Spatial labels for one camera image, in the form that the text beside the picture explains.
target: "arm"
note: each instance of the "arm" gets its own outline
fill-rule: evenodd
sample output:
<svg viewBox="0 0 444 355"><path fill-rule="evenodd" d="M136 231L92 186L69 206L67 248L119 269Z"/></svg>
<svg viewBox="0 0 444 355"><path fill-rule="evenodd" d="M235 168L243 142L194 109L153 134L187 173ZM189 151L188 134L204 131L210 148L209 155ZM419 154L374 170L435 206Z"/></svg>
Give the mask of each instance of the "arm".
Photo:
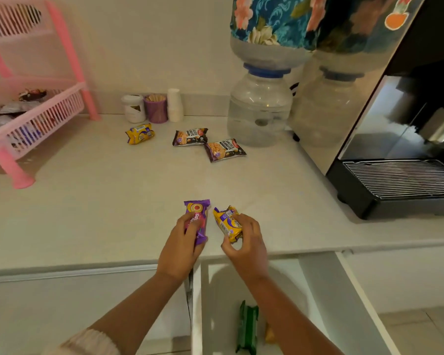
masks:
<svg viewBox="0 0 444 355"><path fill-rule="evenodd" d="M222 249L257 301L284 355L342 355L268 276L268 256L259 223L247 215L234 218L243 228L243 245L235 250L225 237Z"/></svg>
<svg viewBox="0 0 444 355"><path fill-rule="evenodd" d="M137 352L156 318L201 254L204 244L194 248L200 221L193 221L184 233L184 223L193 216L193 213L187 213L178 219L161 251L156 274L89 327L111 338L122 355Z"/></svg>

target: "sleeve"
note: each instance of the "sleeve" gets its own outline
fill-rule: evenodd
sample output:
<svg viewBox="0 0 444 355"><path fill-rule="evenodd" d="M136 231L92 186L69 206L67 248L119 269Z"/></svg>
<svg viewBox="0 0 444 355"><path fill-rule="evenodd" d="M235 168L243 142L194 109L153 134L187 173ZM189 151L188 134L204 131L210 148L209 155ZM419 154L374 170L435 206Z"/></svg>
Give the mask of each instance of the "sleeve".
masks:
<svg viewBox="0 0 444 355"><path fill-rule="evenodd" d="M42 355L120 355L120 352L107 335L86 329Z"/></svg>

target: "stack of paper cups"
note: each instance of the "stack of paper cups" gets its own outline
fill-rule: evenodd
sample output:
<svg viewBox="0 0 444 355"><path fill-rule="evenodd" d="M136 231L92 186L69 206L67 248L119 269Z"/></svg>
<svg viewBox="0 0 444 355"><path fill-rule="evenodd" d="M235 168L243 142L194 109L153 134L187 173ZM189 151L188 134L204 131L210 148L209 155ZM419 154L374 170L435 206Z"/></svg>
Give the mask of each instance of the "stack of paper cups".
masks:
<svg viewBox="0 0 444 355"><path fill-rule="evenodd" d="M178 89L168 89L167 91L167 117L170 122L181 122L184 110L181 99L181 91Z"/></svg>

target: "drip tray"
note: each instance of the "drip tray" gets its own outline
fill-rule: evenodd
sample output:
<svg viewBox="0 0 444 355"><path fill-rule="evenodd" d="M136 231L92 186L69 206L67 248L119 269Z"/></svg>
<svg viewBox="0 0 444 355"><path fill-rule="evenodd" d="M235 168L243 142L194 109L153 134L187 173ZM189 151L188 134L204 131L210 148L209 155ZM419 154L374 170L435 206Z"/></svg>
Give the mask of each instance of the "drip tray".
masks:
<svg viewBox="0 0 444 355"><path fill-rule="evenodd" d="M444 163L438 160L337 160L327 178L361 219L444 215Z"/></svg>

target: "metal grate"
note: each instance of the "metal grate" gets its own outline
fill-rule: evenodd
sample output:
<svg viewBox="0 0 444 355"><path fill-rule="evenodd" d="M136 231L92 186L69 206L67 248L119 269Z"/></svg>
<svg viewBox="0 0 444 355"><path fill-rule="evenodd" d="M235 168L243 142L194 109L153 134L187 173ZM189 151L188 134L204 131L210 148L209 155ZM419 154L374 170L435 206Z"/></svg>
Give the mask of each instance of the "metal grate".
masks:
<svg viewBox="0 0 444 355"><path fill-rule="evenodd" d="M438 160L379 160L343 164L380 199L444 198L444 164Z"/></svg>

